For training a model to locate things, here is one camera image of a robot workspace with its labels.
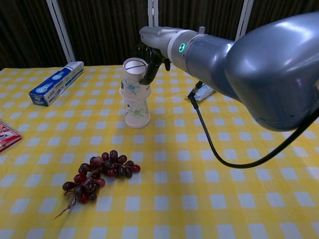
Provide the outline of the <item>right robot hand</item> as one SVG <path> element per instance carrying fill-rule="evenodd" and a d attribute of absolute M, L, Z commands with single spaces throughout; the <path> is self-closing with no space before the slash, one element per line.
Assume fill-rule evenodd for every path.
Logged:
<path fill-rule="evenodd" d="M 142 43 L 150 50 L 150 62 L 144 77 L 139 81 L 141 85 L 152 83 L 162 63 L 167 71 L 170 70 L 168 45 L 176 33 L 175 28 L 160 26 L 145 26 L 139 30 Z"/>

